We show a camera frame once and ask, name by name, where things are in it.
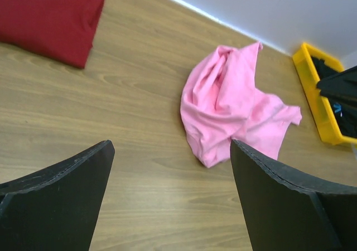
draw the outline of crumpled fabric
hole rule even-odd
[[[277,159],[288,126],[302,119],[299,107],[255,87],[262,48],[260,42],[242,49],[218,46],[192,70],[184,86],[180,112],[187,141],[208,168],[230,157],[232,139]]]
[[[84,68],[104,0],[0,0],[0,42]]]

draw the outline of wood grain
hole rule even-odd
[[[204,168],[179,115],[191,69],[252,42],[168,0],[106,0],[85,70],[1,44],[0,182],[111,139],[91,250],[252,250],[230,163]],[[350,149],[320,141],[291,58],[265,47],[256,82],[302,108],[279,160],[357,185]]]

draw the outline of white wall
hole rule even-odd
[[[357,50],[347,56],[344,56],[342,59],[342,63],[344,64],[345,69],[357,66]]]
[[[357,50],[357,0],[182,1],[288,54],[302,41],[340,59]]]

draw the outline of baseboard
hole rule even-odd
[[[197,8],[197,7],[195,7],[195,6],[191,5],[191,4],[189,4],[189,3],[186,3],[186,2],[183,1],[183,0],[171,0],[171,1],[173,1],[173,2],[175,2],[175,3],[177,3],[177,4],[179,4],[179,5],[181,5],[181,6],[183,6],[183,7],[186,7],[186,8],[188,8],[188,9],[190,9],[190,10],[192,10],[192,11],[194,11],[194,12],[196,12],[196,13],[198,13],[198,14],[200,14],[200,15],[206,17],[206,18],[209,18],[210,20],[212,20],[212,21],[214,21],[214,22],[217,22],[218,24],[220,24],[220,25],[222,25],[222,26],[225,26],[225,27],[227,27],[227,28],[230,28],[230,29],[232,29],[232,30],[234,30],[234,31],[236,31],[236,32],[239,32],[239,33],[241,33],[241,34],[243,34],[243,35],[245,35],[245,36],[247,36],[247,37],[250,37],[250,38],[252,38],[252,39],[254,39],[254,40],[260,41],[260,42],[263,43],[264,45],[266,45],[266,46],[268,46],[268,47],[270,47],[270,48],[272,48],[272,49],[275,49],[276,51],[278,51],[278,52],[280,52],[280,53],[283,53],[283,54],[285,54],[285,55],[291,56],[291,53],[288,53],[287,51],[285,51],[285,50],[283,50],[283,49],[281,49],[281,48],[275,46],[273,43],[267,42],[267,41],[263,40],[262,38],[259,38],[259,36],[254,35],[254,34],[248,32],[248,31],[246,31],[246,30],[244,30],[244,29],[241,29],[241,28],[239,28],[239,27],[236,27],[236,26],[230,25],[230,24],[228,24],[228,23],[226,23],[226,22],[223,22],[223,21],[219,20],[218,18],[216,18],[216,17],[214,17],[214,16],[208,14],[207,12],[205,12],[205,11],[203,11],[203,10],[201,10],[201,9],[199,9],[199,8]]]

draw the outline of pink cloth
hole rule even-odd
[[[259,42],[242,49],[218,46],[187,80],[181,118],[194,155],[208,168],[229,158],[231,139],[277,159],[288,126],[300,123],[299,107],[255,88],[262,48]]]

